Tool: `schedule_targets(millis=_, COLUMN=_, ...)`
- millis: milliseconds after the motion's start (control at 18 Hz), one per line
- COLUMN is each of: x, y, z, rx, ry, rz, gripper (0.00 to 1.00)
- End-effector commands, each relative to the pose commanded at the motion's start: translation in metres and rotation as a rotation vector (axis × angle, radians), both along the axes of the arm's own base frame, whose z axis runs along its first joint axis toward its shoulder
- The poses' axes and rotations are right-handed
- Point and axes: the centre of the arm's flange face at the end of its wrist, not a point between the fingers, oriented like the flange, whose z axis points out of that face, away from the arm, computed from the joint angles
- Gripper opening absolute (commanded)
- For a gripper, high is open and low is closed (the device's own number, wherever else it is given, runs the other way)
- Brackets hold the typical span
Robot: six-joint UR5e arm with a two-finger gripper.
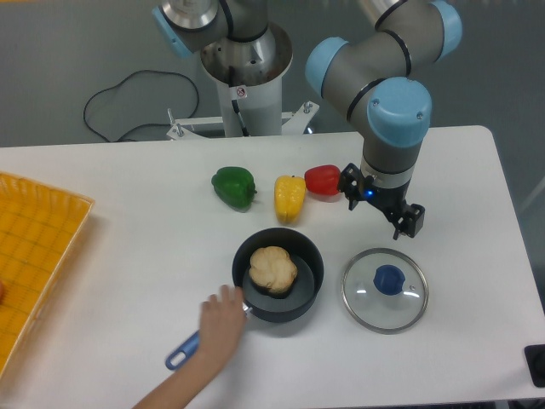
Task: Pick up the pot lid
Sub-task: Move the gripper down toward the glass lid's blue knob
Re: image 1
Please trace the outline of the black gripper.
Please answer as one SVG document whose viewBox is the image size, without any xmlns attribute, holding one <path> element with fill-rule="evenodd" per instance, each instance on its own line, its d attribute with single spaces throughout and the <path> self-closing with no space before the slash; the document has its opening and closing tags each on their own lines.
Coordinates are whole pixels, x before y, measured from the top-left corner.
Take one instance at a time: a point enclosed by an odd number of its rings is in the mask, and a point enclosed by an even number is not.
<svg viewBox="0 0 545 409">
<path fill-rule="evenodd" d="M 370 183 L 370 177 L 364 177 L 355 164 L 348 164 L 341 171 L 337 190 L 348 200 L 348 209 L 353 210 L 359 202 L 366 202 L 378 209 L 394 225 L 393 239 L 400 235 L 409 238 L 422 229 L 425 207 L 419 204 L 407 204 L 405 196 L 410 185 L 394 188 L 377 187 Z"/>
</svg>

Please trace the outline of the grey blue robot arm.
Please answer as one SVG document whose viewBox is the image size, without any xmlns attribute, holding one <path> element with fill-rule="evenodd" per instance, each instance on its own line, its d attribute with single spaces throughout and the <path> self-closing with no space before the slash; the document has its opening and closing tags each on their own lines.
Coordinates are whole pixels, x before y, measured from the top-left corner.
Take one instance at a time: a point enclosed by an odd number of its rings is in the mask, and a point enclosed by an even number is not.
<svg viewBox="0 0 545 409">
<path fill-rule="evenodd" d="M 396 235 L 414 237 L 425 210 L 405 195 L 432 101 L 410 75 L 458 46 L 462 22 L 444 1 L 360 6 L 374 34 L 356 44 L 326 38 L 309 55 L 305 76 L 364 139 L 361 162 L 342 171 L 340 191 L 350 205 L 367 202 L 378 209 Z M 152 15 L 171 49 L 181 58 L 199 55 L 215 80 L 226 135 L 280 132 L 281 80 L 293 48 L 287 33 L 270 21 L 266 2 L 163 1 Z"/>
</svg>

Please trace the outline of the person's bare forearm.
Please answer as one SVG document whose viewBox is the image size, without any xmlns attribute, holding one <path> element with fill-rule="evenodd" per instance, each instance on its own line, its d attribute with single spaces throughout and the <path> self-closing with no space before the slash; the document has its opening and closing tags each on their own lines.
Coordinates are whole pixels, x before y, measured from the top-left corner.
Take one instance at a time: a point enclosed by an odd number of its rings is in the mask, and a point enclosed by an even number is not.
<svg viewBox="0 0 545 409">
<path fill-rule="evenodd" d="M 186 364 L 142 398 L 134 408 L 185 408 L 225 368 L 234 349 L 201 346 Z"/>
</svg>

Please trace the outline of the person's bare hand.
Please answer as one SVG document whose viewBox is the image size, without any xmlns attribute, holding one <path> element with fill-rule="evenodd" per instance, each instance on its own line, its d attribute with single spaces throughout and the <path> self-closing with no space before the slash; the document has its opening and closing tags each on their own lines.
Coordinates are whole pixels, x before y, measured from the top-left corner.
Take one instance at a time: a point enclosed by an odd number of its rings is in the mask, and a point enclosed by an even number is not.
<svg viewBox="0 0 545 409">
<path fill-rule="evenodd" d="M 201 308 L 200 349 L 217 360 L 228 361 L 243 336 L 246 314 L 243 292 L 239 287 L 223 285 L 218 295 L 211 295 Z"/>
</svg>

